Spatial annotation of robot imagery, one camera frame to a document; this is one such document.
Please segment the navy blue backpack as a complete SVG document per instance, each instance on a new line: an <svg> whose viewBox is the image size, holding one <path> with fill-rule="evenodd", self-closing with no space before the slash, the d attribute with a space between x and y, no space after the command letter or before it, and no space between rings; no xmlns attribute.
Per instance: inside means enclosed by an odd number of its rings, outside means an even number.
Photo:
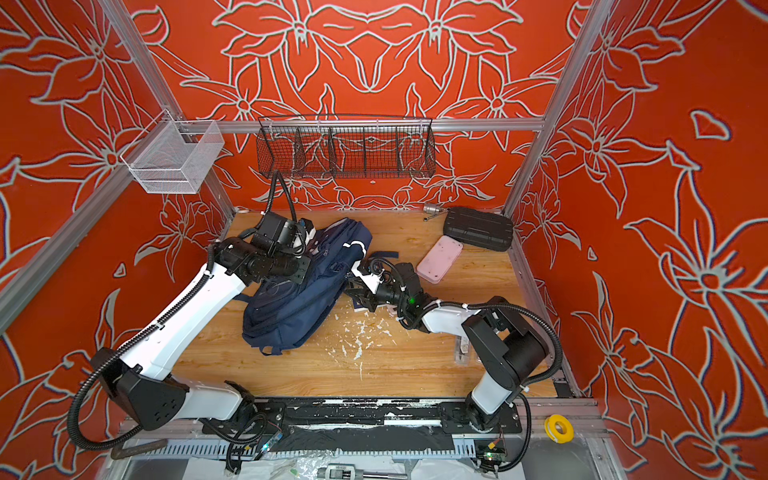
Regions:
<svg viewBox="0 0 768 480"><path fill-rule="evenodd" d="M264 280L255 294L237 296L246 303L243 340L265 356L302 346L330 314L372 239L362 222L350 218L317 231L308 244L309 265L301 283Z"/></svg>

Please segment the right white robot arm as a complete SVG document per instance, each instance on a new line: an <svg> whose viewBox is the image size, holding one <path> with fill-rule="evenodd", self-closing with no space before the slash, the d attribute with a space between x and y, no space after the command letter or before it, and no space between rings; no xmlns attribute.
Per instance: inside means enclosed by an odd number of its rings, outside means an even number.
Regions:
<svg viewBox="0 0 768 480"><path fill-rule="evenodd" d="M406 330L450 334L469 343L485 369L464 407L470 426L479 432L492 430L503 406L562 367L559 336L541 316L500 296L474 304L440 300L422 288L410 263L357 261L346 294L371 312L392 307Z"/></svg>

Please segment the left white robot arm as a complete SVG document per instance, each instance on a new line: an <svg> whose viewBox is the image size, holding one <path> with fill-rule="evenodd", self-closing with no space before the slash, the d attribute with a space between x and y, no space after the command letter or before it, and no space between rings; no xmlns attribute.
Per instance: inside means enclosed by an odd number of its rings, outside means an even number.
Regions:
<svg viewBox="0 0 768 480"><path fill-rule="evenodd" d="M67 415L72 443L86 451L108 450L142 431L197 419L219 438L243 444L226 428L256 417L254 396L232 382L217 386L176 378L173 367L213 317L248 285L270 278L301 283L309 265L305 255L269 253L238 237L211 244L206 263L169 306L119 348L97 352ZM82 433L80 410L96 384L135 421L133 429L103 441Z"/></svg>

